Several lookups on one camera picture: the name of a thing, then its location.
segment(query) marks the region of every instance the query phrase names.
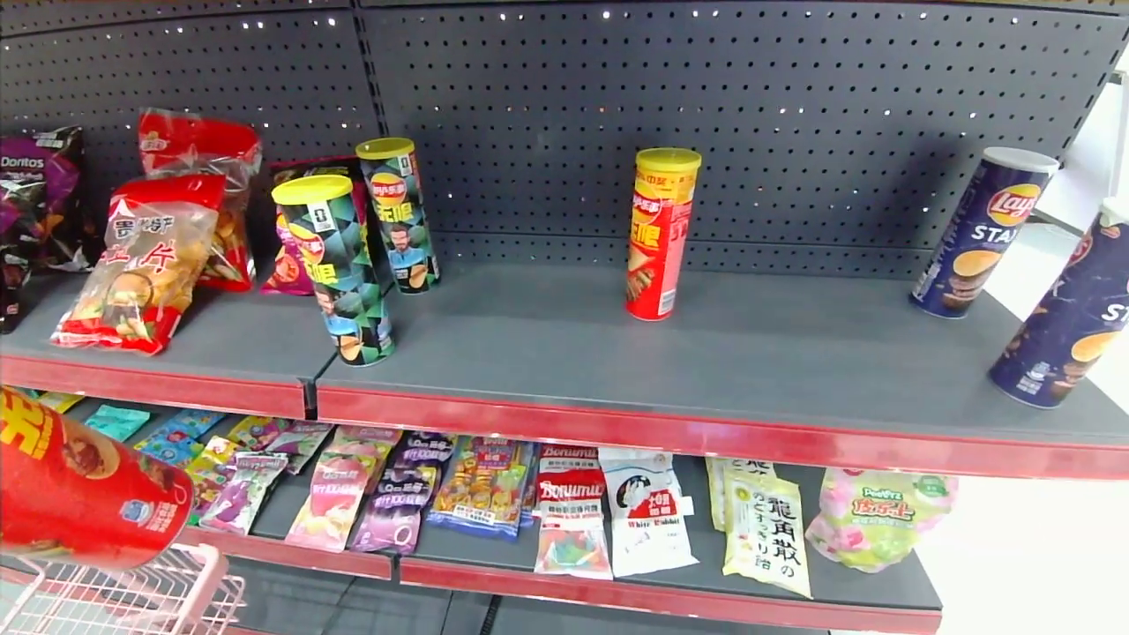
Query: lay's logo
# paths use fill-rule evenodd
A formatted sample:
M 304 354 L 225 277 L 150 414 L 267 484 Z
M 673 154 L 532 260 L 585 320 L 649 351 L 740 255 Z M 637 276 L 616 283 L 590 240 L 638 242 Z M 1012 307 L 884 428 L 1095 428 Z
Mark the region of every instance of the lay's logo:
M 1015 227 L 1031 216 L 1040 193 L 1042 190 L 1033 183 L 1004 188 L 988 201 L 988 216 L 1004 227 Z

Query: red shelf edge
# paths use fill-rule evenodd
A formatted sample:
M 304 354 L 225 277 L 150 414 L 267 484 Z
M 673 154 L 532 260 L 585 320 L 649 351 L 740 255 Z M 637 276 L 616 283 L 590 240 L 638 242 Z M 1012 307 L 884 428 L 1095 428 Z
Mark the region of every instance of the red shelf edge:
M 622 581 L 579 580 L 563 575 L 431 563 L 411 557 L 400 560 L 400 583 L 771 626 L 914 635 L 934 635 L 940 628 L 940 611 L 742 597 Z
M 776 421 L 317 386 L 318 419 L 506 438 L 662 449 L 780 463 L 1014 478 L 1129 479 L 1129 445 L 1012 443 Z
M 244 415 L 306 418 L 305 390 L 297 379 L 294 384 L 275 384 L 11 355 L 0 356 L 0 372 L 6 383 L 36 390 Z

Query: gray pegboard panel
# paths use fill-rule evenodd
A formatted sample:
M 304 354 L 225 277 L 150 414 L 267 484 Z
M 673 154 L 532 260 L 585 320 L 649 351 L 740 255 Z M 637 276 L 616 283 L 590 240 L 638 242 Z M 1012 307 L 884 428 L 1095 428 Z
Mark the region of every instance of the gray pegboard panel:
M 80 124 L 89 205 L 140 174 L 138 110 L 254 125 L 264 164 L 350 154 L 378 134 L 349 9 L 196 17 L 3 38 L 5 133 Z M 251 218 L 274 244 L 264 165 Z
M 177 2 L 75 2 L 37 0 L 0 2 L 0 35 L 28 35 L 64 28 L 155 21 L 204 15 L 348 8 L 349 0 L 199 0 Z
M 695 2 L 365 12 L 444 232 L 622 237 L 633 154 L 706 164 L 697 241 L 931 249 L 979 151 L 1060 155 L 1129 20 L 1023 7 Z

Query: upper shelf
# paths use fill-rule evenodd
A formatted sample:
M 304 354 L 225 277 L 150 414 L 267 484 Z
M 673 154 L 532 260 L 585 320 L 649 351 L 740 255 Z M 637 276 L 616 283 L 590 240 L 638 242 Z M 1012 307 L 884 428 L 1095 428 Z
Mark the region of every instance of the upper shelf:
M 986 372 L 1018 320 L 982 296 L 961 321 L 900 281 L 684 272 L 665 322 L 622 307 L 598 267 L 449 266 L 393 294 L 397 353 L 333 362 L 318 416 L 786 463 L 1129 477 L 1129 415 L 1089 382 L 1057 410 Z
M 34 303 L 0 338 L 3 383 L 147 403 L 305 418 L 304 381 L 333 355 L 312 298 L 196 289 L 168 349 L 154 357 L 49 342 L 86 276 L 33 278 Z

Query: red chip can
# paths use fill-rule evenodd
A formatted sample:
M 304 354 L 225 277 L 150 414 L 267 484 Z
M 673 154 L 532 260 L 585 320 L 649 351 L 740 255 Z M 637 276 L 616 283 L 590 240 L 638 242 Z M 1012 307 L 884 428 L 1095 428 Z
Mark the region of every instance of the red chip can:
M 5 386 L 0 553 L 106 569 L 164 551 L 192 511 L 192 481 Z
M 627 307 L 640 320 L 663 320 L 674 311 L 701 165 L 701 155 L 683 148 L 650 148 L 636 155 Z

